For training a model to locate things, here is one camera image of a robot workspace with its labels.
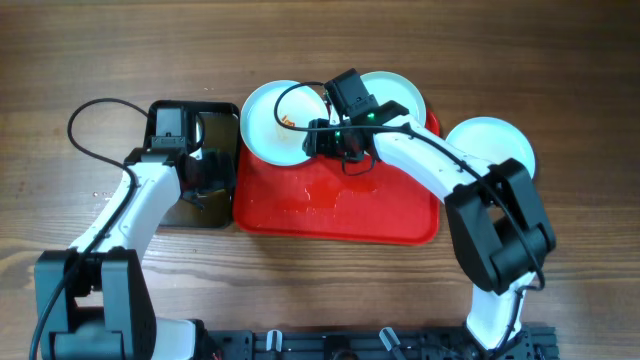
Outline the light blue plate front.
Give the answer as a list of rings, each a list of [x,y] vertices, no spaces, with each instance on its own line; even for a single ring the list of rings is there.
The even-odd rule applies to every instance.
[[[532,179],[536,157],[528,138],[514,125],[495,117],[474,117],[455,126],[446,142],[477,158],[500,164],[509,158],[525,166]]]

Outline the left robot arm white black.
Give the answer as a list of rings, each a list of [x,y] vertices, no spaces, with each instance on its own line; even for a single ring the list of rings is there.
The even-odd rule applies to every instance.
[[[231,189],[233,157],[137,148],[92,226],[35,264],[37,359],[201,359],[215,344],[199,320],[156,316],[141,261],[165,214],[187,193]]]

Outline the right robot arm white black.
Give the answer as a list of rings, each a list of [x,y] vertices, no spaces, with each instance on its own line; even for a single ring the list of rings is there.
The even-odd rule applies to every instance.
[[[408,174],[445,206],[458,264],[474,285],[466,329],[499,356],[520,331],[527,292],[544,289],[542,267],[556,236],[527,168],[465,153],[389,101],[355,119],[310,121],[302,148],[342,162],[373,161]]]

